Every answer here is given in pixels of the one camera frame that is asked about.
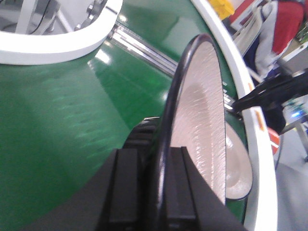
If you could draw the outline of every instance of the white rim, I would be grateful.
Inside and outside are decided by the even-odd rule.
[[[109,0],[100,16],[88,27],[60,35],[22,35],[0,32],[0,63],[52,64],[86,55],[101,45],[112,30],[122,0]]]

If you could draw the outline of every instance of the blue light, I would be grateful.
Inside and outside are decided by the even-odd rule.
[[[300,112],[295,112],[295,113],[293,113],[292,115],[291,115],[291,117],[297,117],[297,116],[299,116],[300,115]]]

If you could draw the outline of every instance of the yellow object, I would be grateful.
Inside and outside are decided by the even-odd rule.
[[[227,0],[208,0],[221,20],[234,14],[235,10],[232,4]]]

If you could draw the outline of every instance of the glossy green surface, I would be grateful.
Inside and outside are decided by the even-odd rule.
[[[132,31],[175,60],[209,32],[188,0],[125,0]],[[224,88],[236,97],[218,51]],[[14,231],[76,192],[144,117],[159,116],[171,79],[105,42],[80,59],[0,65],[0,230]],[[240,131],[243,125],[226,118]]]
[[[244,222],[247,199],[242,200],[226,200],[227,207],[233,212],[240,222]]]

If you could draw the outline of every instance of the white curved guard rail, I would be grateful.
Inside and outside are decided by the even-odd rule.
[[[60,35],[22,35],[0,31],[0,63],[54,64],[84,56],[98,48],[112,30],[123,0],[108,0],[88,27]]]
[[[231,36],[211,5],[191,0],[219,44],[232,73],[239,98],[253,88],[251,77]],[[248,196],[244,225],[250,231],[276,231],[278,221],[274,160],[265,120],[260,107],[243,111],[249,155],[253,167],[253,186]]]

